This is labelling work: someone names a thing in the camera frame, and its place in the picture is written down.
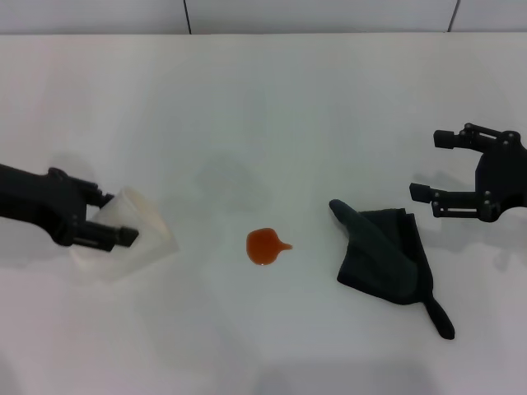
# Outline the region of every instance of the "white tabletop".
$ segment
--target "white tabletop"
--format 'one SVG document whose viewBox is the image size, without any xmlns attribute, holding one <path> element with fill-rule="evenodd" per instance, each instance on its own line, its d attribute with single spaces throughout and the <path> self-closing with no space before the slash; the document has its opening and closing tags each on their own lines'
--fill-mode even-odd
<svg viewBox="0 0 527 395">
<path fill-rule="evenodd" d="M 180 251 L 79 281 L 67 249 L 0 221 L 0 386 L 12 395 L 527 392 L 527 211 L 438 220 L 411 182 L 473 189 L 466 122 L 527 132 L 527 35 L 0 38 L 0 163 L 158 202 Z M 435 295 L 340 285 L 329 200 L 417 218 Z M 268 266 L 252 230 L 293 245 Z"/>
</svg>

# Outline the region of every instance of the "clear plastic cup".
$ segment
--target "clear plastic cup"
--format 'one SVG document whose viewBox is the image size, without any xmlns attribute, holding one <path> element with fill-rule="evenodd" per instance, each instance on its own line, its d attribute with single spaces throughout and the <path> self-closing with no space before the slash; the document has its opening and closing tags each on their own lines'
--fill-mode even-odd
<svg viewBox="0 0 527 395">
<path fill-rule="evenodd" d="M 123 188 L 90 221 L 108 226 L 127 226 L 139 232 L 131 247 L 115 245 L 109 253 L 72 246 L 70 251 L 77 265 L 93 279 L 117 280 L 178 249 L 174 235 L 156 206 L 130 187 Z"/>
</svg>

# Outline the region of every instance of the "spill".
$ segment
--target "spill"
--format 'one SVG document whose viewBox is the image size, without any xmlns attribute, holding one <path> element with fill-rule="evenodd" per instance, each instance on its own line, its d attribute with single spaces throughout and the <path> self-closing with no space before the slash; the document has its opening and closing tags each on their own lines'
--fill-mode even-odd
<svg viewBox="0 0 527 395">
<path fill-rule="evenodd" d="M 271 228 L 253 230 L 247 235 L 247 255 L 257 265 L 269 265 L 277 256 L 293 246 L 285 244 Z"/>
</svg>

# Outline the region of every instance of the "robotic arm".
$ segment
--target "robotic arm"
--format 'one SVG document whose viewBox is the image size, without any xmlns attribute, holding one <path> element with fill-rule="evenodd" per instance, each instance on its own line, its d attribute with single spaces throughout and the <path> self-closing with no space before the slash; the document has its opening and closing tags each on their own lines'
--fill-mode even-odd
<svg viewBox="0 0 527 395">
<path fill-rule="evenodd" d="M 412 200 L 431 203 L 435 217 L 478 218 L 494 222 L 512 207 L 527 207 L 527 150 L 518 132 L 498 132 L 467 123 L 459 134 L 434 133 L 439 148 L 482 152 L 475 192 L 447 192 L 410 184 Z"/>
<path fill-rule="evenodd" d="M 0 165 L 0 216 L 30 222 L 49 233 L 56 244 L 79 244 L 111 251 L 130 247 L 139 233 L 86 221 L 86 205 L 103 207 L 114 196 L 97 184 L 69 177 L 50 168 L 45 175 Z"/>
</svg>

